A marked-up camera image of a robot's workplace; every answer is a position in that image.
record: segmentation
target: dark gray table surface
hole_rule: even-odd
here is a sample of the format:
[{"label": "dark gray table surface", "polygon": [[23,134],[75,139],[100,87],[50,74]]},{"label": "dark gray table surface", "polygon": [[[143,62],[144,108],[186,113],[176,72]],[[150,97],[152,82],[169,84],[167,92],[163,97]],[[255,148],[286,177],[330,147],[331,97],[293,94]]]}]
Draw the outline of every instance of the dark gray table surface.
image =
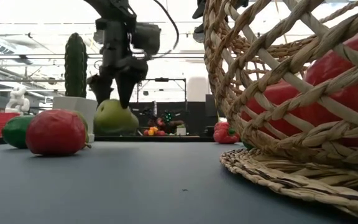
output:
[{"label": "dark gray table surface", "polygon": [[96,142],[77,156],[0,145],[0,224],[358,223],[228,172],[241,145]]}]

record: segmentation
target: white pot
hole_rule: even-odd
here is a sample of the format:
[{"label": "white pot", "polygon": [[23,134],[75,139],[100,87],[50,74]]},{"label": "white pot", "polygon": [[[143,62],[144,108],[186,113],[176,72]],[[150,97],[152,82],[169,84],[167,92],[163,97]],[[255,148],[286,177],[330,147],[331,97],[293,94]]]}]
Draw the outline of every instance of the white pot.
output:
[{"label": "white pot", "polygon": [[186,128],[177,128],[177,135],[186,135]]},{"label": "white pot", "polygon": [[93,118],[96,113],[98,102],[82,97],[55,96],[53,97],[53,109],[73,110],[80,112],[88,124],[89,142],[94,142]]}]

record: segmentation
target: woven basket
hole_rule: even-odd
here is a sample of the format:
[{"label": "woven basket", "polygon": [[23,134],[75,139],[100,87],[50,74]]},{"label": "woven basket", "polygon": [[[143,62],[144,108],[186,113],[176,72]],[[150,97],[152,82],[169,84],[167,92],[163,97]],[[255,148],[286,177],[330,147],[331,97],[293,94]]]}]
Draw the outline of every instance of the woven basket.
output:
[{"label": "woven basket", "polygon": [[[207,0],[206,3],[204,61],[211,90],[230,124],[243,140],[255,146],[251,150],[224,153],[220,161],[231,172],[279,194],[330,204],[358,217],[358,147],[346,147],[338,141],[343,137],[358,136],[358,112],[328,94],[358,83],[358,52],[342,44],[358,33],[358,13],[330,29],[323,25],[353,9],[358,1],[319,21],[310,12],[323,0],[283,0],[291,10],[290,16],[266,34],[256,37],[249,24],[270,2],[258,0],[242,14],[232,7],[235,2],[231,0]],[[236,22],[233,28],[225,21],[226,15]],[[316,35],[290,44],[272,45],[298,20]],[[331,49],[357,66],[316,86],[302,80],[305,65]],[[223,60],[229,65],[227,71],[223,69]],[[260,66],[248,69],[250,63],[260,64],[264,69]],[[252,81],[250,76],[255,74],[257,77],[264,75]],[[300,94],[275,105],[263,92],[280,80],[294,86]],[[245,87],[244,91],[240,89],[241,85]],[[251,98],[266,111],[257,114],[246,107]],[[287,113],[315,102],[342,121],[314,127]],[[244,112],[252,119],[242,119]],[[269,125],[271,119],[285,119],[301,133],[287,136]],[[280,137],[262,132],[261,127]]]}]

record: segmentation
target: cactus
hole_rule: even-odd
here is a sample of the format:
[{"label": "cactus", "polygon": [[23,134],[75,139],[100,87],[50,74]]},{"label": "cactus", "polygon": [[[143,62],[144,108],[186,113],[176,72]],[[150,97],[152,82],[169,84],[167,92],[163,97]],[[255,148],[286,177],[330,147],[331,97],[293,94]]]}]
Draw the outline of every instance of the cactus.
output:
[{"label": "cactus", "polygon": [[79,34],[72,34],[66,44],[65,88],[66,96],[86,97],[86,45]]}]

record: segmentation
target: woven placemat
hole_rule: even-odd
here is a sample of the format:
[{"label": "woven placemat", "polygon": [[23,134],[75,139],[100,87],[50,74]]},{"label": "woven placemat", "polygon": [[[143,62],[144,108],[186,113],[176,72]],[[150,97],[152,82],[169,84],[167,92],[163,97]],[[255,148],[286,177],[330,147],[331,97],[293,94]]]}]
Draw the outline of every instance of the woven placemat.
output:
[{"label": "woven placemat", "polygon": [[358,217],[358,171],[302,164],[258,149],[225,152],[220,161],[232,173],[278,194],[329,204]]}]

